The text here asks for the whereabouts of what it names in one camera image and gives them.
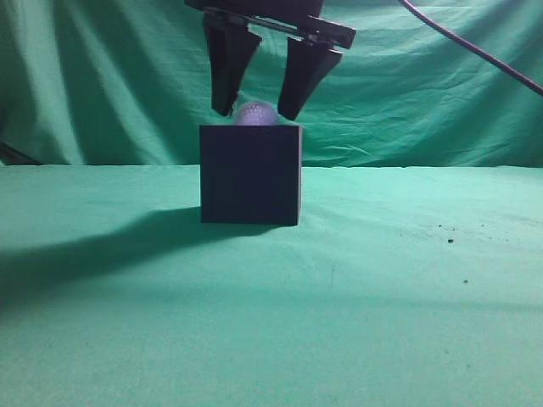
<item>golf ball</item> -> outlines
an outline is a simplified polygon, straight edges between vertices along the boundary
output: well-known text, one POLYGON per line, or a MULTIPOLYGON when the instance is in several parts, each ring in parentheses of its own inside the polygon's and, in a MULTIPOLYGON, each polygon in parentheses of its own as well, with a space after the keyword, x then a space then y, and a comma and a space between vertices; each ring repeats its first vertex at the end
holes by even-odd
POLYGON ((242 105, 236 115, 236 125, 278 125, 279 114, 275 108, 264 102, 248 102, 242 105))

